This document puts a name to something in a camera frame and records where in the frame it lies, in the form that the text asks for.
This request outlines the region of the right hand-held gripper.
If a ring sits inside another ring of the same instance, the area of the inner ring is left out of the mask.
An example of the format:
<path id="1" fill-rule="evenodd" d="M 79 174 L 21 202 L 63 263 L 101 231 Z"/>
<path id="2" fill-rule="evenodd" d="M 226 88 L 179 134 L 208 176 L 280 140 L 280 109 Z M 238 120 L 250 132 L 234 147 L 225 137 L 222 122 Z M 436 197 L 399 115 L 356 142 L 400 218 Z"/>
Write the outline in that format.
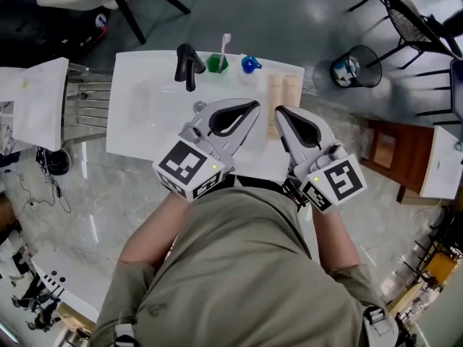
<path id="1" fill-rule="evenodd" d="M 282 106 L 275 110 L 275 122 L 296 165 L 293 172 L 300 182 L 299 191 L 322 214 L 367 189 L 355 154 L 347 154 L 340 142 L 319 150 L 331 132 L 324 119 L 303 108 Z"/>

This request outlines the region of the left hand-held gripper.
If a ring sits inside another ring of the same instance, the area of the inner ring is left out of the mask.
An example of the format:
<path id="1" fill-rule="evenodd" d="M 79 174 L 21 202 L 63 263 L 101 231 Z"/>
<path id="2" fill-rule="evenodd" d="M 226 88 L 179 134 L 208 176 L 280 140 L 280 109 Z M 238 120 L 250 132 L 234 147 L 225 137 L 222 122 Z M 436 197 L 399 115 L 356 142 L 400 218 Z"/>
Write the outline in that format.
<path id="1" fill-rule="evenodd" d="M 234 154 L 259 114 L 259 102 L 246 98 L 208 104 L 167 139 L 153 162 L 161 183 L 188 202 L 210 191 L 234 170 Z"/>

